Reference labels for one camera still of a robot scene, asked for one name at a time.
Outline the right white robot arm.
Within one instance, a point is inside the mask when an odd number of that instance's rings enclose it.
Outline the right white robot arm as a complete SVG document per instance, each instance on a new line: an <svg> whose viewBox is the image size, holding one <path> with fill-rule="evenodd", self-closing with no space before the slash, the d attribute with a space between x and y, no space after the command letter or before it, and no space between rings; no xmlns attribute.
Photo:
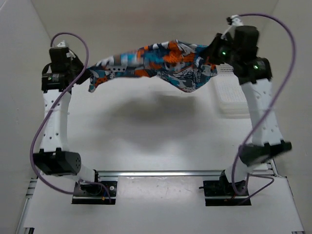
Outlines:
<svg viewBox="0 0 312 234"><path fill-rule="evenodd" d="M292 149L277 123L273 106L270 62L257 56L259 31L254 26L230 26L217 34L209 46L208 57L217 65L232 66L247 101L252 130L238 147L232 167L220 176L219 190L244 195L249 174L259 164Z"/></svg>

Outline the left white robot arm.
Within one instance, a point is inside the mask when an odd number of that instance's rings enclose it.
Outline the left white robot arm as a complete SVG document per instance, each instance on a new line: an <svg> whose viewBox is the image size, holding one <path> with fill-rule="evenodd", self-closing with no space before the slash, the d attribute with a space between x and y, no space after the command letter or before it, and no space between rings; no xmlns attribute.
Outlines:
<svg viewBox="0 0 312 234"><path fill-rule="evenodd" d="M91 195L102 190L95 170L82 164L79 153L69 149L67 139L68 108L71 100L69 84L83 69L82 62L65 43L49 49L51 62L42 71L45 116L39 151L34 153L34 164L46 175L64 176L74 181L86 181Z"/></svg>

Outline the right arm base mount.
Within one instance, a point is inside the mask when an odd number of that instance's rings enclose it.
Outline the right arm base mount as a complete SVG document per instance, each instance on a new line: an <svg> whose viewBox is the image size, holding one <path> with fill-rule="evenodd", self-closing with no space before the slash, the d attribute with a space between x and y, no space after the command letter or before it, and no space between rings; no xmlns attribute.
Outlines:
<svg viewBox="0 0 312 234"><path fill-rule="evenodd" d="M206 207L251 206L248 190L237 195L230 186L223 189L219 180L204 180L199 187L204 192Z"/></svg>

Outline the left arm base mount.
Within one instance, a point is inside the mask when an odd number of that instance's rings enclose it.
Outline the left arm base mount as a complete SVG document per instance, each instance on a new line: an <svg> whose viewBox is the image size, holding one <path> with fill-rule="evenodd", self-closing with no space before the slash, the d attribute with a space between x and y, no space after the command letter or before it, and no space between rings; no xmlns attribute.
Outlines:
<svg viewBox="0 0 312 234"><path fill-rule="evenodd" d="M117 177L101 177L101 185L75 183L72 204L75 205L115 205L117 199Z"/></svg>

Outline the colourful patterned shorts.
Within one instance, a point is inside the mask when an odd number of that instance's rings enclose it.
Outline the colourful patterned shorts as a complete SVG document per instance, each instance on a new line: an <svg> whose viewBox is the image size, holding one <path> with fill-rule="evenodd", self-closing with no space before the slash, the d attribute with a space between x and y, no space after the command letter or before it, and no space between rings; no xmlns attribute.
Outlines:
<svg viewBox="0 0 312 234"><path fill-rule="evenodd" d="M89 92L115 78L158 77L191 93L218 74L217 66L202 55L206 48L175 39L104 58L88 68Z"/></svg>

